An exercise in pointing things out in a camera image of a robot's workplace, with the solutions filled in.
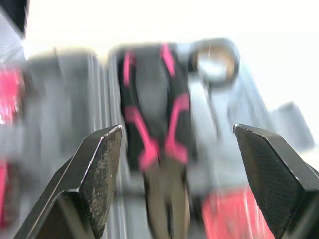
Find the pink grip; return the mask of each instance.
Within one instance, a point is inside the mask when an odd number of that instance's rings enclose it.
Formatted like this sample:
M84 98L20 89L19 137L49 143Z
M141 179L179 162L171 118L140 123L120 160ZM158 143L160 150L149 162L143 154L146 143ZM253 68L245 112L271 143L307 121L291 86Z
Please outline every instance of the pink grip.
M139 165L140 170L145 171L158 159L159 146L157 141L150 137L143 118L135 107L125 107L124 114L126 122L134 123L142 138L145 151L139 155Z
M175 76L175 60L170 52L170 49L167 43L163 44L160 55L167 66L169 74L171 76Z
M124 63L123 63L123 74L124 74L124 86L128 87L130 85L130 65L135 64L135 59L133 52L127 51L124 56Z
M165 141L166 153L170 154L183 164L188 162L187 148L176 141L175 134L180 113L182 111L188 111L189 108L189 95L187 93L184 93L175 99L170 118L168 135Z

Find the gray tool organizer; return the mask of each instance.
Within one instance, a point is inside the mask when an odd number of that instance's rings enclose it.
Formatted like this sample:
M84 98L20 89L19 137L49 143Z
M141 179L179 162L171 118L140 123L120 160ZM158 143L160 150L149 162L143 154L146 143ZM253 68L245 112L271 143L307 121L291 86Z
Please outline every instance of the gray tool organizer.
M207 42L170 46L186 67L191 51ZM158 45L139 46L137 50L150 47ZM21 209L19 220L9 231L1 232L0 239L13 237L54 172L74 154L85 136L124 123L117 75L124 50L115 50L106 66L92 52L85 51L35 57L23 66L31 83L24 120L0 127L1 151L15 161L22 179ZM190 73L189 87L198 151L198 159L188 171L191 192L205 196L214 190L247 185L232 125L244 123L272 130L247 69L241 63L238 79L230 88L210 93L213 117L198 75ZM143 194L143 178L129 172L125 136L123 141L117 190ZM190 239L205 238L203 225L191 224L189 234ZM151 239L142 197L115 198L103 238Z

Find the pliers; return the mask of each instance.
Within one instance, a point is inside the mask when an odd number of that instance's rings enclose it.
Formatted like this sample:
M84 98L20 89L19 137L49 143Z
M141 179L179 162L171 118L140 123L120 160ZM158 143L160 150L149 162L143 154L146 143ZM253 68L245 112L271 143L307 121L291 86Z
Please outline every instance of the pliers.
M148 221L156 239L184 239L188 226L186 166L193 143L190 95L186 74L176 59L167 44L158 52L139 56L127 51L120 82L128 160L137 161L144 176ZM165 104L164 123L150 120L148 112L143 112L141 93L136 87L141 77L145 84L163 80L161 69L168 81L168 91L155 104Z

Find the tool case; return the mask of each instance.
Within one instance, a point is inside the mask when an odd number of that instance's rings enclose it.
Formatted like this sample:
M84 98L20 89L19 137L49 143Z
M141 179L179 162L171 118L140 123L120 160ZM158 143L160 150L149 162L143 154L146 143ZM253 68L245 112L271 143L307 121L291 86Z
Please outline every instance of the tool case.
M196 49L215 41L169 44L188 73L195 135L196 154L187 169L187 179L191 210L198 214L193 215L198 220L190 224L189 239L207 238L200 221L201 203L211 192L247 188L233 124L273 130L267 109L242 62L234 83L213 89L207 101L207 90L200 76L189 70L189 59ZM99 63L91 51L55 51L20 66L31 90L23 118L14 125L1 125L0 145L3 154L16 160L19 177L23 179L21 207L19 220L1 233L0 239L13 237L54 172L74 154L85 136L103 127L125 125L118 75L124 52L130 49L143 54L156 48L160 44L117 48L106 64ZM117 189L102 238L151 239L143 177L129 170L123 129ZM133 196L126 197L126 192Z

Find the pink and black pliers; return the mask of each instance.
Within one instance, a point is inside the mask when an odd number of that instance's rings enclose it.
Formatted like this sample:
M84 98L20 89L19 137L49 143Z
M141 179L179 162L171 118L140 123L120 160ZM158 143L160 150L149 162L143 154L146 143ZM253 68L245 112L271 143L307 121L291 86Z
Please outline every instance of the pink and black pliers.
M193 147L187 74L167 44L144 54L127 51L120 88L128 161L143 173L153 236L184 239Z

